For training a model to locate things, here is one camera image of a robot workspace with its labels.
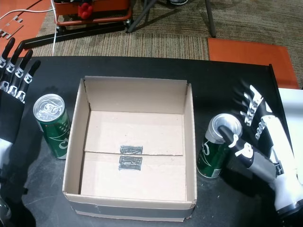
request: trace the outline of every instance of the green beer can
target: green beer can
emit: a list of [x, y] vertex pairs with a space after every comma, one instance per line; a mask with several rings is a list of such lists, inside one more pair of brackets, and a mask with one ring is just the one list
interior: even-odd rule
[[33, 111], [55, 157], [66, 159], [71, 124], [63, 99], [55, 94], [47, 94], [35, 102]]
[[222, 113], [210, 120], [197, 160], [198, 172], [207, 178], [216, 178], [220, 175], [224, 161], [230, 152], [218, 132], [218, 128], [222, 125], [227, 126], [239, 137], [242, 135], [240, 121], [231, 114]]

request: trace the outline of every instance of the can label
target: can label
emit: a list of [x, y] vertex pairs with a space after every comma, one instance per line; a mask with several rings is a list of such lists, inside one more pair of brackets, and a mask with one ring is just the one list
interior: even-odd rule
[[208, 178], [218, 177], [227, 155], [225, 144], [212, 143], [205, 138], [197, 160], [199, 173]]
[[50, 149], [53, 151], [55, 157], [64, 157], [67, 152], [71, 131], [71, 124], [66, 110], [55, 122], [38, 122], [44, 132], [44, 138]]

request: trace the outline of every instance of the shoe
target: shoe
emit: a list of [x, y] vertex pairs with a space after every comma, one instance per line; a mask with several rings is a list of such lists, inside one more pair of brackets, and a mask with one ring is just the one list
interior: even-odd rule
[[171, 4], [178, 6], [184, 5], [185, 3], [188, 2], [188, 0], [169, 0], [169, 1], [171, 2]]

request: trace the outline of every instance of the can lid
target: can lid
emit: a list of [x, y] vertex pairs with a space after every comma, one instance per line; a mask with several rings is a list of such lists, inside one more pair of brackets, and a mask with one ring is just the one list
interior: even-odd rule
[[41, 122], [56, 120], [64, 113], [64, 110], [64, 101], [56, 94], [47, 94], [40, 97], [33, 108], [35, 118]]
[[242, 125], [240, 121], [231, 114], [222, 113], [214, 118], [209, 122], [208, 130], [206, 134], [212, 137], [212, 140], [215, 140], [216, 143], [225, 143], [223, 137], [218, 132], [218, 128], [220, 126], [228, 127], [234, 134], [237, 134], [239, 137], [242, 135]]

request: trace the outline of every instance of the orange mat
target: orange mat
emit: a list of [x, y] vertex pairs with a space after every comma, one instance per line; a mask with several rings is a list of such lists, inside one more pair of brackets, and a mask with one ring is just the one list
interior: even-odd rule
[[299, 88], [287, 48], [284, 46], [208, 38], [208, 49], [212, 61], [272, 64], [279, 87]]
[[[38, 0], [0, 0], [0, 17], [5, 13], [15, 10], [15, 9], [26, 9], [30, 5], [34, 4]], [[42, 0], [38, 4], [31, 7], [29, 10], [47, 10], [50, 8], [50, 0]], [[14, 16], [18, 15], [20, 12], [14, 12], [8, 14], [2, 20], [0, 20], [0, 28], [3, 28]], [[23, 27], [17, 31], [13, 37], [16, 39], [15, 46], [11, 50], [9, 56], [12, 56], [14, 50], [19, 45], [22, 40], [34, 38], [37, 36], [40, 27], [44, 21], [46, 13], [29, 13], [24, 12], [19, 16], [23, 19], [21, 22]], [[0, 52], [4, 49], [8, 40], [6, 38], [0, 37]]]

